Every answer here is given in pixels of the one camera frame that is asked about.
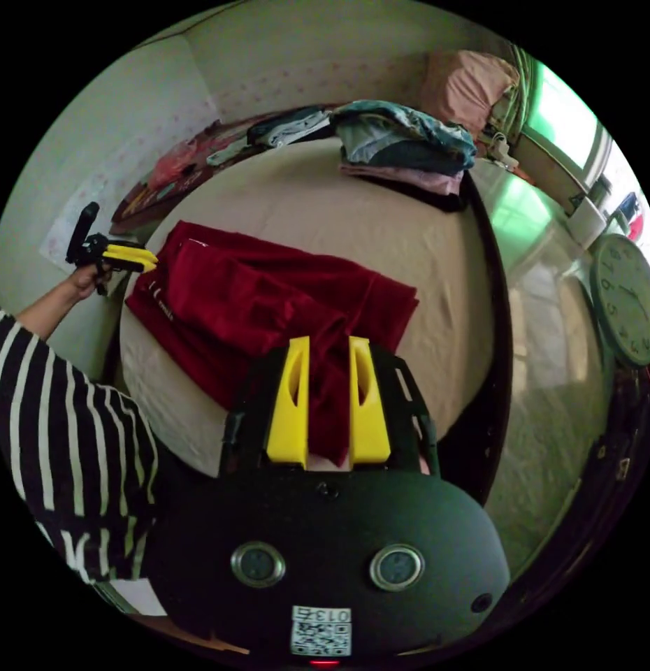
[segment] sticker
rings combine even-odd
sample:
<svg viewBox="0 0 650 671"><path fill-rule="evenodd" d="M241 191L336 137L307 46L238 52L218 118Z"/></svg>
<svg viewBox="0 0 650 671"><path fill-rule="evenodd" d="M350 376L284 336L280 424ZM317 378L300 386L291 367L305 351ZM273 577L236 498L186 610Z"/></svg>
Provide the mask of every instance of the sticker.
<svg viewBox="0 0 650 671"><path fill-rule="evenodd" d="M313 657L351 654L351 609L292 607L290 652Z"/></svg>
<svg viewBox="0 0 650 671"><path fill-rule="evenodd" d="M165 187L164 187L164 188L157 194L157 197L156 197L155 200L158 201L158 200L162 199L163 197L165 197L165 195L167 195L167 194L168 194L168 193L169 193L175 186L176 186L176 184L175 184L174 182L172 182L171 184L166 185L166 186L165 186Z"/></svg>

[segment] black and white striped sleeve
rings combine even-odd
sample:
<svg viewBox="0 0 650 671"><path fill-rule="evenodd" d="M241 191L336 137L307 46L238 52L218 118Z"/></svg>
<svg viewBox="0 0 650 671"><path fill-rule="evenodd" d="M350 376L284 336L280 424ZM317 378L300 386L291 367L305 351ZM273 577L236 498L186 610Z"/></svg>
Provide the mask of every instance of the black and white striped sleeve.
<svg viewBox="0 0 650 671"><path fill-rule="evenodd" d="M0 449L41 532L85 582L142 577L157 515L143 413L1 309Z"/></svg>

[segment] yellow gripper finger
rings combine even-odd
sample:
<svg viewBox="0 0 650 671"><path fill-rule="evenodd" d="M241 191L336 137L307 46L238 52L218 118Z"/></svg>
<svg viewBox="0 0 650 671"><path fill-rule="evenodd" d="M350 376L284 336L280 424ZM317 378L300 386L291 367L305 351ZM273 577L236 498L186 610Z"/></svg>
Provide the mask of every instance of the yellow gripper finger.
<svg viewBox="0 0 650 671"><path fill-rule="evenodd" d="M290 341L269 430L267 456L273 463L306 469L309 430L309 338Z"/></svg>

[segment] wall clock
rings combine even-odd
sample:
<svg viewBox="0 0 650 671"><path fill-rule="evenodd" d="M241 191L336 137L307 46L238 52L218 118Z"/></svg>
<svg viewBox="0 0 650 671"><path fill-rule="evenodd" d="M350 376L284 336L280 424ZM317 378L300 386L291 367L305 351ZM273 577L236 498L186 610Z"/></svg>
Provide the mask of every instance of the wall clock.
<svg viewBox="0 0 650 671"><path fill-rule="evenodd" d="M626 366L650 364L650 267L625 236L596 243L590 272L591 298L602 332Z"/></svg>

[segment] folded clothes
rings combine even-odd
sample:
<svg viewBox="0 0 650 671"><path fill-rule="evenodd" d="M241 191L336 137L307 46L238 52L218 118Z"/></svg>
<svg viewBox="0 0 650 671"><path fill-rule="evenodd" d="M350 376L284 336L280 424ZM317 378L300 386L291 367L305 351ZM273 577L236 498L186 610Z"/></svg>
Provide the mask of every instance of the folded clothes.
<svg viewBox="0 0 650 671"><path fill-rule="evenodd" d="M318 124L327 119L328 113L325 107L321 105L311 105L309 107L300 107L296 110L281 112L253 124L247 132L248 144L267 145L274 134L277 135L277 139L280 139L282 134L286 132L298 133L310 128L313 124Z"/></svg>
<svg viewBox="0 0 650 671"><path fill-rule="evenodd" d="M441 196L460 193L460 184L463 179L463 171L450 177L439 173L426 173L420 170L409 170L408 168L375 168L365 165L353 165L343 161L339 169L345 175L352 177L374 177L391 182L404 182Z"/></svg>
<svg viewBox="0 0 650 671"><path fill-rule="evenodd" d="M310 451L348 448L349 335L394 352L416 289L351 261L179 222L140 276L129 309L204 392L230 409L250 366L310 336Z"/></svg>
<svg viewBox="0 0 650 671"><path fill-rule="evenodd" d="M463 127L396 103L360 100L335 109L330 123L353 164L455 176L471 168L477 154Z"/></svg>
<svg viewBox="0 0 650 671"><path fill-rule="evenodd" d="M330 119L326 112L316 112L301 121L293 121L272 128L257 140L257 144L271 148L282 147L305 138L329 124Z"/></svg>

